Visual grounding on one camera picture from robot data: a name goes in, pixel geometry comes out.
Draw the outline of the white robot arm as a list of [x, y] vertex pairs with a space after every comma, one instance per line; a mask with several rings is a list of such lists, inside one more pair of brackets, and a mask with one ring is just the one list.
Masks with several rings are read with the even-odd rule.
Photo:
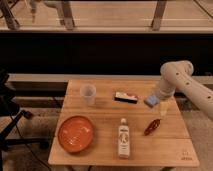
[[194, 80], [190, 61], [167, 62], [161, 66], [161, 79], [154, 89], [160, 100], [174, 95], [176, 89], [188, 97], [209, 119], [213, 121], [213, 91]]

